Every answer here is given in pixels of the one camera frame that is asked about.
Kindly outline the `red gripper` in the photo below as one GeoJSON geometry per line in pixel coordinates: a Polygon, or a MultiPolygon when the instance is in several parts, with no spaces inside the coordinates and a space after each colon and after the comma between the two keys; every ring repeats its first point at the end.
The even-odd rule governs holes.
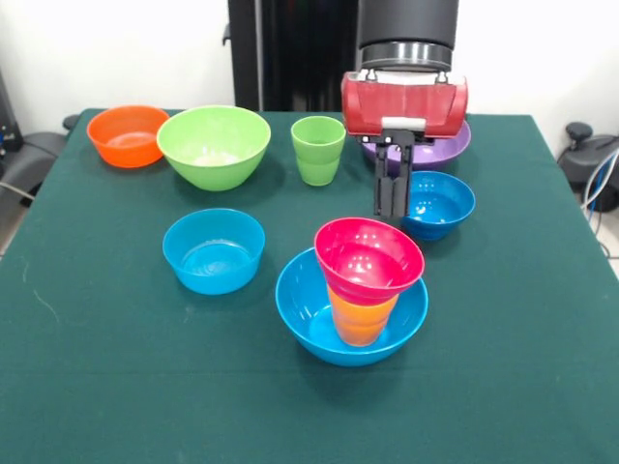
{"type": "MultiPolygon", "coordinates": [[[[451,138],[465,119],[466,78],[451,72],[348,72],[341,81],[344,125],[352,136],[376,138],[388,131],[410,131],[426,138],[451,138]]],[[[414,137],[400,137],[399,172],[394,180],[394,215],[409,214],[414,137]]],[[[378,216],[393,210],[393,179],[388,145],[375,144],[375,198],[378,216]]]]}

